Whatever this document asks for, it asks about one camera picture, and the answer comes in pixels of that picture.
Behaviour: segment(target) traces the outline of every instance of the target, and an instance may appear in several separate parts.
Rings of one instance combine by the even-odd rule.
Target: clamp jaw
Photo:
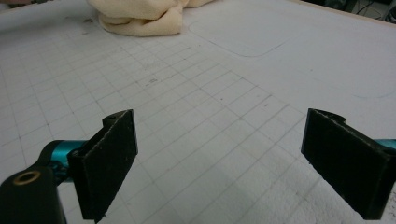
[[[373,140],[346,119],[309,109],[302,153],[366,220],[381,219],[396,181],[396,140]]]
[[[37,162],[0,186],[0,223],[66,223],[56,187],[75,184],[84,219],[99,222],[137,155],[133,110],[102,120],[88,141],[52,141]]]

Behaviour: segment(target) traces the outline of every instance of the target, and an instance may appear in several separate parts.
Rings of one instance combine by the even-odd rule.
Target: white cutting mat
[[[396,29],[279,0],[217,1],[183,24],[113,35],[77,0],[1,13],[0,180],[132,108],[139,155],[103,223],[364,223],[301,155],[305,113],[394,138]],[[59,191],[86,223],[73,185]]]

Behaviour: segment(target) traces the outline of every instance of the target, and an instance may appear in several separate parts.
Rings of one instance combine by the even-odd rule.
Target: cream fabric
[[[184,7],[200,7],[213,0],[88,0],[99,11],[99,22],[119,35],[175,35],[180,33]]]

